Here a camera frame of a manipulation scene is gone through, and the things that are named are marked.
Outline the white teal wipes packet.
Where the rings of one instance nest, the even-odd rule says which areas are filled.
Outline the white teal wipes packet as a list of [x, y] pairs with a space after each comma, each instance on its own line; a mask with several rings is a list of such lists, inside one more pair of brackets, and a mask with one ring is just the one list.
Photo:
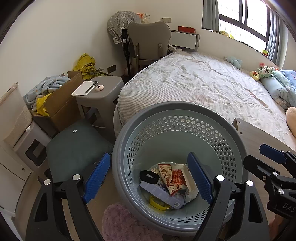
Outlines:
[[194, 200], [198, 194], [199, 194], [199, 189], [197, 188], [197, 186], [194, 186], [191, 189], [189, 187], [187, 187], [187, 189], [185, 191], [185, 195], [184, 195], [185, 204], [188, 204], [189, 202]]

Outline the red white snack wrapper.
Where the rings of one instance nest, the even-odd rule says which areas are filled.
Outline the red white snack wrapper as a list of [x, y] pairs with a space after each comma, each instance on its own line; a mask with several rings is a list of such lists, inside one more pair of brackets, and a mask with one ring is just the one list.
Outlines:
[[170, 196], [174, 195], [179, 189], [178, 184], [173, 184], [173, 173], [170, 164], [158, 164], [160, 176], [169, 191]]

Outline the grey perforated trash basket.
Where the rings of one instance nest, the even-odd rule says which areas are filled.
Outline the grey perforated trash basket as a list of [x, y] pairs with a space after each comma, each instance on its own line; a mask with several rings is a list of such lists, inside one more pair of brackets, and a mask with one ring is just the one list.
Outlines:
[[120, 131], [112, 153], [117, 191], [128, 210], [161, 233], [192, 237], [209, 204], [201, 196], [179, 210], [159, 211], [140, 188], [139, 174], [159, 163], [185, 164], [194, 152], [199, 160], [231, 182], [243, 183], [246, 150], [237, 130], [214, 111], [189, 102], [154, 104], [135, 114]]

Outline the rolled light blue quilt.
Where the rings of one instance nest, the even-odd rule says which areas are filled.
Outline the rolled light blue quilt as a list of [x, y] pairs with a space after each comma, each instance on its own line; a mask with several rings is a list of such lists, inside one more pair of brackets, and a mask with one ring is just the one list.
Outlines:
[[295, 76], [294, 70], [276, 70], [260, 80], [272, 99], [285, 110], [295, 107]]

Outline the pink fluffy rug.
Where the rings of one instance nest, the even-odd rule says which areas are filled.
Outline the pink fluffy rug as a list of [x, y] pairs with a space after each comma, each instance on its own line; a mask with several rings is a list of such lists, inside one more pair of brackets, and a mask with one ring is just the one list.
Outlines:
[[105, 209], [102, 218], [102, 236], [104, 240], [157, 241], [163, 235], [138, 219], [122, 203], [115, 203]]

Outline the dark green cushion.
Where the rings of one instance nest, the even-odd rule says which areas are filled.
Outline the dark green cushion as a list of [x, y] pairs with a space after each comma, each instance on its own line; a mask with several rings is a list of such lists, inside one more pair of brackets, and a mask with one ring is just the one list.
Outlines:
[[54, 182], [63, 182], [111, 153], [113, 144], [86, 120], [70, 125], [46, 146], [49, 169]]

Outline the yellow red plush toy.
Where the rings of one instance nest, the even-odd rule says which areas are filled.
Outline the yellow red plush toy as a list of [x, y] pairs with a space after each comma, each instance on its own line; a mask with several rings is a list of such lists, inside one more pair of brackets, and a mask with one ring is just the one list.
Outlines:
[[250, 76], [255, 80], [255, 81], [259, 81], [260, 80], [260, 76], [259, 73], [257, 71], [251, 71], [250, 72]]

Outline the green monkey plush toy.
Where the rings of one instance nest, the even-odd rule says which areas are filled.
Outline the green monkey plush toy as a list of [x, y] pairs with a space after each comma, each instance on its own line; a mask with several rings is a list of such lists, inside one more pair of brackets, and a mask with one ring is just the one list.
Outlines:
[[263, 66], [257, 69], [258, 75], [259, 75], [259, 79], [262, 78], [267, 78], [270, 77], [272, 75], [272, 73], [274, 73], [274, 71], [278, 70], [277, 68], [274, 67], [268, 67], [268, 66]]

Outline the grey plastic stool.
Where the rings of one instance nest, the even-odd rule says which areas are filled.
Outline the grey plastic stool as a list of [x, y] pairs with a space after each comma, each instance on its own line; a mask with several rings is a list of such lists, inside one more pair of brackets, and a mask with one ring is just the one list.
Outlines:
[[123, 79], [118, 76], [100, 76], [93, 78], [89, 83], [97, 82], [96, 86], [102, 85], [103, 89], [96, 91], [95, 87], [86, 95], [76, 96], [79, 112], [82, 118], [86, 118], [83, 107], [96, 108], [101, 116], [104, 127], [109, 132], [114, 132], [113, 113], [115, 101], [124, 86]]

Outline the grey white desk drawer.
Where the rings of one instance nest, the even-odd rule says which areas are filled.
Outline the grey white desk drawer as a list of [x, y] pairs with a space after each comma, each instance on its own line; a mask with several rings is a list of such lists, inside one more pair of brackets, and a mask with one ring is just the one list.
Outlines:
[[182, 31], [171, 30], [169, 44], [182, 48], [185, 51], [198, 51], [200, 35]]

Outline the white notepad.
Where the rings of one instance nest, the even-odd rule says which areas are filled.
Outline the white notepad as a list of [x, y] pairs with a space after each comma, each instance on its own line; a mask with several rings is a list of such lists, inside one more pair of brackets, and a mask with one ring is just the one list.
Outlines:
[[86, 96], [86, 90], [93, 84], [94, 81], [84, 81], [71, 95], [72, 96]]

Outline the small pink round object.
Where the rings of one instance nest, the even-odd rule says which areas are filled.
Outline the small pink round object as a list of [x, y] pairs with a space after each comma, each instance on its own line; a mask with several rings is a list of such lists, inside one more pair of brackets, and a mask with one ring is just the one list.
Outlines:
[[104, 89], [104, 86], [103, 85], [97, 85], [96, 87], [95, 87], [95, 90], [96, 91], [102, 91]]

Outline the grey curtain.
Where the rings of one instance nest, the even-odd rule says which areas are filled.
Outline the grey curtain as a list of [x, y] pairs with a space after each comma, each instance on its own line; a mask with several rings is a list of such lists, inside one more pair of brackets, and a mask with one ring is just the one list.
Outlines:
[[219, 32], [219, 8], [217, 0], [203, 0], [202, 28]]

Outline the grey cloth on chair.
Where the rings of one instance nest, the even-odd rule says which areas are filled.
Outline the grey cloth on chair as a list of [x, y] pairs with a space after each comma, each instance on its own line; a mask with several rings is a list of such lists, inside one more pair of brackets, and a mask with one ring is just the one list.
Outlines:
[[107, 22], [107, 31], [112, 36], [114, 44], [120, 44], [123, 29], [128, 29], [132, 22], [142, 23], [140, 16], [132, 11], [118, 11]]

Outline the wall power socket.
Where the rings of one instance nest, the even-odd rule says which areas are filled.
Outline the wall power socket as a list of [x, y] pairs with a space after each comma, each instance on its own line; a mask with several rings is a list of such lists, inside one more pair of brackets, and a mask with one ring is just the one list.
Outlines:
[[115, 72], [116, 71], [116, 65], [112, 65], [110, 67], [107, 68], [107, 73], [110, 74], [112, 72]]

